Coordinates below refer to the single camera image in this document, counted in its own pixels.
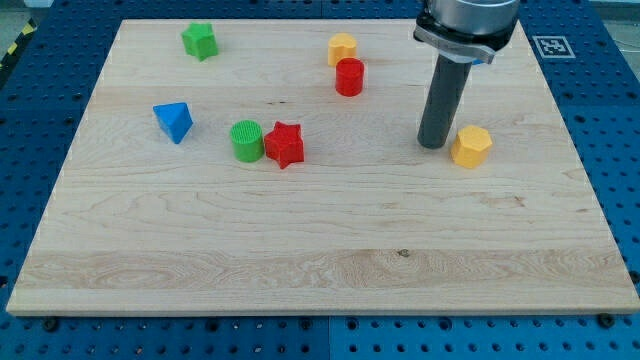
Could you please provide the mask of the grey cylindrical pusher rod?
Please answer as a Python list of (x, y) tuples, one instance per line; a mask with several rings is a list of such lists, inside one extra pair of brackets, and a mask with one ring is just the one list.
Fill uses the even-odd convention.
[(438, 55), (417, 135), (423, 147), (439, 149), (445, 144), (470, 69), (470, 63)]

